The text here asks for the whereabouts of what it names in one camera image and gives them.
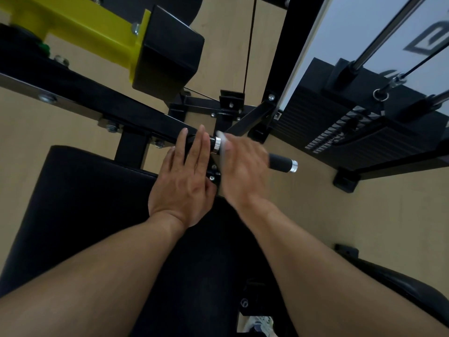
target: yellow metal bar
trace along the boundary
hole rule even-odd
[[[41,40],[52,33],[130,69],[133,78],[149,11],[136,36],[129,22],[90,0],[0,0],[0,8],[11,13],[12,25]]]

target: light wood floor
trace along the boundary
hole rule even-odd
[[[253,0],[204,0],[192,27],[206,43],[189,87],[218,97],[242,91]],[[257,105],[276,49],[285,11],[258,1],[246,100]],[[8,22],[0,14],[0,22]],[[127,71],[58,38],[52,54],[70,68],[166,112],[162,101],[131,88]],[[189,114],[190,125],[213,129],[214,119]],[[90,119],[0,89],[0,268],[19,228],[52,145],[78,147],[114,158],[120,136]],[[265,144],[298,160],[296,174],[273,172],[272,200],[299,225],[331,246],[346,243],[361,257],[422,280],[449,296],[449,168],[363,181],[346,194],[332,186],[335,171],[270,136]],[[145,169],[158,172],[165,149],[151,146]]]

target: black handle grip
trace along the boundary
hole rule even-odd
[[[296,161],[276,154],[269,154],[269,165],[270,169],[280,172],[296,172],[298,169],[298,163]]]

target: forearm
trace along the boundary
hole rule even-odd
[[[261,200],[239,211],[300,336],[442,336],[448,329]]]
[[[0,300],[3,336],[126,336],[184,228],[157,213]]]

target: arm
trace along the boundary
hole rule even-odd
[[[62,262],[0,299],[2,336],[127,336],[166,257],[212,206],[209,135],[201,126],[184,164],[187,131],[149,196],[150,218]]]
[[[448,336],[436,319],[365,275],[269,202],[268,158],[228,137],[222,187],[263,250],[300,336]]]

